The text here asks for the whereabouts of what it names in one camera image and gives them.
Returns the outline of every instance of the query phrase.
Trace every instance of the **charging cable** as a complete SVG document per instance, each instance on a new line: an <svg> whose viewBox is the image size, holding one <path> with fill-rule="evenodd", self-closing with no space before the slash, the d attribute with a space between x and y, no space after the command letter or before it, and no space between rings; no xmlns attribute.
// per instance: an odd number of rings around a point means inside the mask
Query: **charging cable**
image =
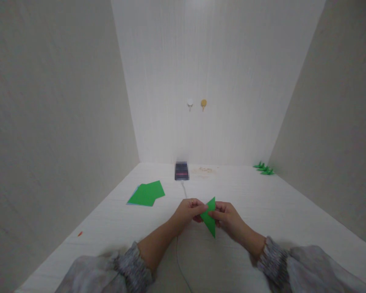
<svg viewBox="0 0 366 293"><path fill-rule="evenodd" d="M186 188L184 187L184 181L181 180L180 183L182 183L183 190L184 190L184 196L187 199L187 193L186 193ZM179 263L179 245L178 245L178 242L179 242L179 236L176 237L176 260L178 262L179 271L180 271L180 274L182 274L183 279L186 282L188 289L190 290L190 293L193 293L193 291L192 291L192 289L190 287L190 284L188 283L188 281L187 281L186 277L184 276L184 274L182 272L182 269L180 267L180 263Z"/></svg>

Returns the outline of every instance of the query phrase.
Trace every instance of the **white surface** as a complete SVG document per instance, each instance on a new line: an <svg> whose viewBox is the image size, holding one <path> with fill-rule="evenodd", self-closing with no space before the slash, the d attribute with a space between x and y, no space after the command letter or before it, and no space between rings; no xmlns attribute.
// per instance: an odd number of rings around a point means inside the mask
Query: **white surface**
<svg viewBox="0 0 366 293"><path fill-rule="evenodd" d="M0 1L0 293L138 162L110 1Z"/></svg>
<svg viewBox="0 0 366 293"><path fill-rule="evenodd" d="M324 3L112 0L140 161L267 162Z"/></svg>
<svg viewBox="0 0 366 293"><path fill-rule="evenodd" d="M317 244L366 282L366 243L282 179L260 175L252 167L203 167L190 166L190 180L185 182L188 197L203 202L214 196L230 201L258 232L271 235L286 247ZM126 205L137 185L155 180L161 180L165 197L151 208ZM54 291L78 256L128 248L168 220L183 198L172 164L139 164L17 292ZM188 292L179 274L175 248L174 241L151 292ZM248 253L222 230L217 229L214 239L204 224L190 224L179 238L179 259L194 292L269 291Z"/></svg>

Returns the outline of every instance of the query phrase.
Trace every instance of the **textured wall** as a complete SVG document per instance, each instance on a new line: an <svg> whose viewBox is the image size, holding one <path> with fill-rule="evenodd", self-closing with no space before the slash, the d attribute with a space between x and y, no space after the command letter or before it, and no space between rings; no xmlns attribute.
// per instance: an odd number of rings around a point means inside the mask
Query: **textured wall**
<svg viewBox="0 0 366 293"><path fill-rule="evenodd" d="M112 0L140 161L268 160L324 3Z"/></svg>
<svg viewBox="0 0 366 293"><path fill-rule="evenodd" d="M334 2L321 16L270 162L366 241L366 1Z"/></svg>
<svg viewBox="0 0 366 293"><path fill-rule="evenodd" d="M138 162L110 1L0 1L0 292Z"/></svg>

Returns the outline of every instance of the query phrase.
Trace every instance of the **hand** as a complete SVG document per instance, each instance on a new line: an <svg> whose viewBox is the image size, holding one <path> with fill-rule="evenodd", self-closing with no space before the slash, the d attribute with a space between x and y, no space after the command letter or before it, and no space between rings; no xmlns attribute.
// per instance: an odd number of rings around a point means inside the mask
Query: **hand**
<svg viewBox="0 0 366 293"><path fill-rule="evenodd" d="M168 222L174 225L177 232L176 235L179 235L191 220L198 223L203 222L199 215L206 212L207 207L199 199L184 199Z"/></svg>
<svg viewBox="0 0 366 293"><path fill-rule="evenodd" d="M216 210L209 212L209 216L216 220L218 228L221 227L221 221L230 238L243 245L244 236L250 228L231 203L216 201Z"/></svg>
<svg viewBox="0 0 366 293"><path fill-rule="evenodd" d="M229 236L243 246L257 260L263 253L266 238L252 230L231 203L216 201L216 210L209 212L209 216L216 220L217 227L223 225Z"/></svg>

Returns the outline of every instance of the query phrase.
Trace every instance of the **patterned sleeve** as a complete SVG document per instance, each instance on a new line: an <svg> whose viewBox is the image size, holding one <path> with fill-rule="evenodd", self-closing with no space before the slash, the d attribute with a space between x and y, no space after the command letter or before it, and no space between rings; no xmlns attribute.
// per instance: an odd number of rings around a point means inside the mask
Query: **patterned sleeve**
<svg viewBox="0 0 366 293"><path fill-rule="evenodd" d="M154 281L150 270L141 258L136 242L124 255L114 260L114 265L114 269L125 277L129 292L145 292Z"/></svg>
<svg viewBox="0 0 366 293"><path fill-rule="evenodd" d="M287 250L282 249L271 237L267 237L264 253L262 253L257 264L259 270L261 270L280 290L284 289L285 285L289 284L287 264L289 255Z"/></svg>
<svg viewBox="0 0 366 293"><path fill-rule="evenodd" d="M123 255L77 258L56 293L140 293L153 283L150 270L142 260L137 243Z"/></svg>

